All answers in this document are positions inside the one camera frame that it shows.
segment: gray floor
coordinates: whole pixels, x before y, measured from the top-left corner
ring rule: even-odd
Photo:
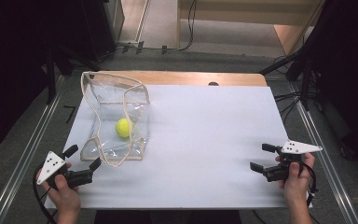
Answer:
[[[274,36],[266,37],[273,41]],[[279,43],[267,43],[271,46],[279,46]],[[194,48],[186,52],[169,52],[161,55],[159,51],[144,50],[141,54],[135,54],[134,50],[127,53],[117,53],[116,55],[105,60],[101,67],[104,70],[174,70],[174,71],[201,71],[201,72],[242,72],[257,73],[260,69],[271,65],[274,59],[280,53],[259,52],[257,48],[251,51],[248,48],[243,53],[237,52],[204,52],[201,50],[206,47],[213,48],[213,41],[208,44],[197,45],[195,41]],[[79,87],[79,76],[82,71],[88,68],[78,67],[72,77],[64,77],[62,82],[62,96],[57,102],[55,111],[48,125],[44,128],[42,136],[34,136],[33,132],[38,125],[40,117],[46,109],[45,102],[47,92],[44,91],[37,97],[33,104],[28,108],[24,115],[18,120],[5,141],[0,145],[0,197],[5,187],[13,192],[8,201],[1,203],[4,206],[0,222],[2,223],[45,223],[46,219],[40,212],[34,195],[32,193],[32,174],[34,168],[46,157],[49,150],[56,152],[62,151],[66,138],[71,130],[73,119],[66,123],[71,113],[65,105],[78,106],[81,100],[81,91]],[[274,94],[285,94],[290,92],[290,85],[283,76],[274,72],[266,76],[268,85]],[[278,104],[279,108],[284,108],[290,101]],[[354,206],[358,216],[358,161],[348,161],[340,156],[339,144],[332,133],[324,115],[320,113],[310,102],[310,113],[320,133],[326,147],[332,164],[337,170],[337,174],[342,181],[345,190]],[[303,119],[300,117],[298,110],[294,110],[285,123],[286,131],[293,140],[311,143],[311,138]],[[30,139],[34,140],[34,145],[28,145]],[[25,172],[22,175],[13,175],[13,172],[19,170],[23,164],[18,164],[23,152],[24,156],[30,157],[30,163],[27,164]],[[315,171],[318,176],[318,192],[313,200],[314,207],[310,209],[312,215],[320,223],[357,223],[345,220],[341,209],[338,206],[337,198],[332,191],[332,183],[329,182],[324,168],[320,162],[315,165]],[[18,178],[18,186],[8,186],[10,178]],[[266,223],[288,223],[286,209],[266,209],[258,210],[257,213],[266,221]],[[95,211],[82,210],[79,223],[93,223]],[[159,223],[185,223],[188,211],[153,211],[152,217],[154,222]],[[250,210],[241,210],[242,223],[260,223],[255,214]]]

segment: transparent plastic container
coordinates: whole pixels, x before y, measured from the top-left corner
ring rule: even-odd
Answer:
[[[80,159],[100,157],[114,167],[124,160],[141,160],[149,139],[150,101],[146,86],[129,77],[84,72],[81,89],[96,116]],[[132,122],[129,137],[121,137],[116,132],[120,119]]]

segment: white table surface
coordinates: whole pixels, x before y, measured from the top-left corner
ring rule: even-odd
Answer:
[[[150,139],[142,161],[102,164],[93,182],[80,187],[83,208],[250,209],[285,207],[277,182],[250,169],[270,167],[286,131],[269,87],[146,85]],[[78,144],[67,161],[88,169],[80,149],[95,115],[83,99],[64,149]],[[54,204],[47,200],[46,207]]]

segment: yellow ball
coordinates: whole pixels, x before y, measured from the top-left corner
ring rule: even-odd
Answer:
[[[116,132],[120,137],[129,137],[130,136],[130,125],[127,119],[120,119],[116,123]]]

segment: clear plastic bag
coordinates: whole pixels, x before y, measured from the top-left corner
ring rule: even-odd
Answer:
[[[114,167],[124,160],[141,160],[149,138],[150,101],[146,86],[129,77],[84,72],[81,89],[96,116],[80,159],[100,157]],[[129,137],[121,137],[116,132],[120,119],[132,122]]]

